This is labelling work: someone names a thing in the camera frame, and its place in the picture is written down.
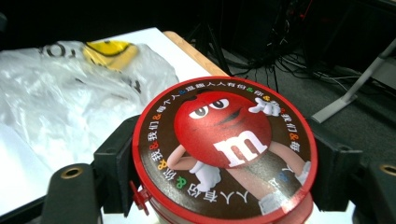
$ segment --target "tripod leg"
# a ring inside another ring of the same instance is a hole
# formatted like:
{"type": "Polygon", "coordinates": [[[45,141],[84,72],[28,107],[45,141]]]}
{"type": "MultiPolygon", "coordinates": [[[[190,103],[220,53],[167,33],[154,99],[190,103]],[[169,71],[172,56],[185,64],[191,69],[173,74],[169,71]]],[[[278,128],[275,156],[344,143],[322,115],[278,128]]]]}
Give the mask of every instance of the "tripod leg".
{"type": "Polygon", "coordinates": [[[219,45],[218,40],[217,40],[216,37],[215,37],[215,34],[213,33],[213,31],[212,31],[212,29],[210,28],[209,25],[207,25],[206,29],[207,29],[207,31],[209,32],[209,36],[210,36],[211,42],[212,42],[212,44],[213,44],[213,48],[215,49],[216,56],[217,56],[217,58],[218,58],[218,60],[219,60],[219,66],[220,66],[220,68],[221,68],[225,73],[227,73],[228,75],[230,75],[230,74],[231,74],[230,69],[228,68],[227,63],[225,62],[224,54],[222,53],[221,47],[220,47],[220,45],[219,45]]]}
{"type": "Polygon", "coordinates": [[[199,23],[197,26],[194,27],[194,29],[187,34],[187,36],[184,38],[187,42],[191,43],[191,41],[195,38],[195,36],[198,34],[198,32],[202,29],[201,23],[199,23]]]}

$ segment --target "m&m's container lid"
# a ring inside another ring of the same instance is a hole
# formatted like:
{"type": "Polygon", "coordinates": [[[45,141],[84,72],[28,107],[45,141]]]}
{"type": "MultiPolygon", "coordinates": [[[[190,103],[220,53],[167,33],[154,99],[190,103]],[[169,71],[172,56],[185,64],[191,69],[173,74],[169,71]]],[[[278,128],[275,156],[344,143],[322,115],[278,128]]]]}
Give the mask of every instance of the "m&m's container lid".
{"type": "Polygon", "coordinates": [[[314,136],[295,106],[256,82],[176,84],[140,116],[132,151],[137,194],[169,223],[303,223],[312,211],[314,136]]]}

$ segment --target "table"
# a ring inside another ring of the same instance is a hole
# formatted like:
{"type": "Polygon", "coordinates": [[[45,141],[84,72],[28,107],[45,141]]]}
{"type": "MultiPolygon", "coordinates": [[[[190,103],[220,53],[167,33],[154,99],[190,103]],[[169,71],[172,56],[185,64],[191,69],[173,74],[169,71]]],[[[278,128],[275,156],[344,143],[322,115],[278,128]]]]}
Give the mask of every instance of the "table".
{"type": "MultiPolygon", "coordinates": [[[[227,74],[209,61],[202,53],[174,32],[167,31],[162,33],[156,28],[148,28],[146,30],[132,32],[126,35],[113,36],[109,39],[124,40],[135,44],[147,44],[175,67],[179,81],[184,81],[193,77],[227,76],[227,74]]],[[[25,155],[22,159],[30,160],[30,157],[29,155],[25,155]]],[[[40,194],[45,194],[50,174],[48,171],[45,171],[45,168],[43,167],[35,168],[35,171],[37,173],[40,173],[40,171],[45,173],[40,176],[40,185],[35,186],[36,197],[38,198],[40,194]]],[[[23,181],[26,181],[24,182],[23,187],[25,189],[29,189],[30,186],[28,179],[24,178],[23,181]]],[[[21,195],[18,194],[20,193],[17,190],[14,190],[14,193],[11,192],[11,195],[8,197],[20,198],[21,195]]],[[[25,199],[25,203],[29,203],[32,200],[32,198],[23,197],[22,199],[25,199]]],[[[18,207],[17,204],[14,204],[14,206],[15,207],[10,207],[9,211],[18,207]]],[[[150,216],[146,216],[144,212],[139,211],[137,207],[133,205],[130,215],[127,218],[124,218],[121,214],[104,214],[103,219],[104,223],[158,223],[158,218],[154,215],[155,213],[149,205],[148,210],[150,212],[150,216]]]]}

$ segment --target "black cable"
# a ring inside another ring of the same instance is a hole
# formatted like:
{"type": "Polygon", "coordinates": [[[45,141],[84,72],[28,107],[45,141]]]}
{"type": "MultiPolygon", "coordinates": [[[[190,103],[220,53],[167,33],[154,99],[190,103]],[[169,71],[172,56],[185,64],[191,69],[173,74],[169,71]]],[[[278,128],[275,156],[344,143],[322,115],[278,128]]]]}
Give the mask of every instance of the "black cable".
{"type": "Polygon", "coordinates": [[[275,79],[276,92],[279,93],[279,89],[278,89],[278,87],[277,87],[277,78],[276,78],[275,63],[272,64],[272,69],[273,69],[273,72],[274,72],[274,79],[275,79]]]}

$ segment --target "white surface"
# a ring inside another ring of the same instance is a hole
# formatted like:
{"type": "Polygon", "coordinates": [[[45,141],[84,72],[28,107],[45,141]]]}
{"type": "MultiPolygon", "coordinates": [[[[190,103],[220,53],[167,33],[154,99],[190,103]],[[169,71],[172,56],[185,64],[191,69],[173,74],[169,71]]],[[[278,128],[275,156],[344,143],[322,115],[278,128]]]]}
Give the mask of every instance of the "white surface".
{"type": "MultiPolygon", "coordinates": [[[[174,66],[179,81],[194,77],[210,76],[206,70],[184,53],[156,28],[150,28],[108,39],[128,41],[134,44],[147,44],[151,49],[174,66]]],[[[45,167],[22,140],[7,126],[0,126],[0,216],[25,203],[43,196],[50,180],[50,170],[45,167]]],[[[128,217],[104,214],[105,224],[110,223],[159,223],[152,207],[147,203],[150,215],[146,216],[135,205],[128,217]]],[[[352,223],[353,204],[346,213],[321,213],[317,208],[307,220],[307,224],[352,223]]]]}
{"type": "Polygon", "coordinates": [[[0,216],[43,196],[50,169],[8,126],[0,123],[0,216]]]}

